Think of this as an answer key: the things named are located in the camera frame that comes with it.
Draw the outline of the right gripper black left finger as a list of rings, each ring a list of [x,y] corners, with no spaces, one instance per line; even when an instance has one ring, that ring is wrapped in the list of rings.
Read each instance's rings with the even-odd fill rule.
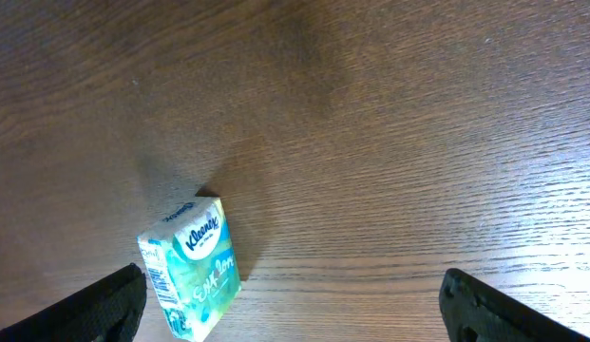
[[[133,341],[147,299],[146,277],[131,263],[42,311],[0,330],[0,341]]]

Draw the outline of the green tissue pack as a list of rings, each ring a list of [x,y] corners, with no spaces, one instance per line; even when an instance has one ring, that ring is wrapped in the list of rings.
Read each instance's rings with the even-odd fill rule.
[[[220,198],[193,198],[137,242],[173,336],[204,341],[241,291]]]

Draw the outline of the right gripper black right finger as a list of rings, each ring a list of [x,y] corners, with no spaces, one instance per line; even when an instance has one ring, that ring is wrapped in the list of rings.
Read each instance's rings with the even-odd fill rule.
[[[457,268],[446,270],[439,308],[451,341],[590,342]]]

